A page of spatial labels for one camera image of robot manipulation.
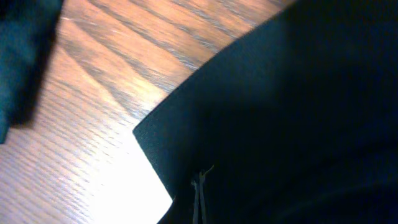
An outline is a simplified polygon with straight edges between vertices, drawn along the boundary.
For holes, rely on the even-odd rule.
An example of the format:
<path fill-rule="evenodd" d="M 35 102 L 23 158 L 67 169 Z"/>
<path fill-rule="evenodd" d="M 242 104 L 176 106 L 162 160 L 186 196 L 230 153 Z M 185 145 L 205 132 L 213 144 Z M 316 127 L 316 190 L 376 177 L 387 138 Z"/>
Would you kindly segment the black t-shirt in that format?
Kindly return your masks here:
<path fill-rule="evenodd" d="M 397 2 L 296 1 L 133 133 L 162 223 L 396 223 Z"/>

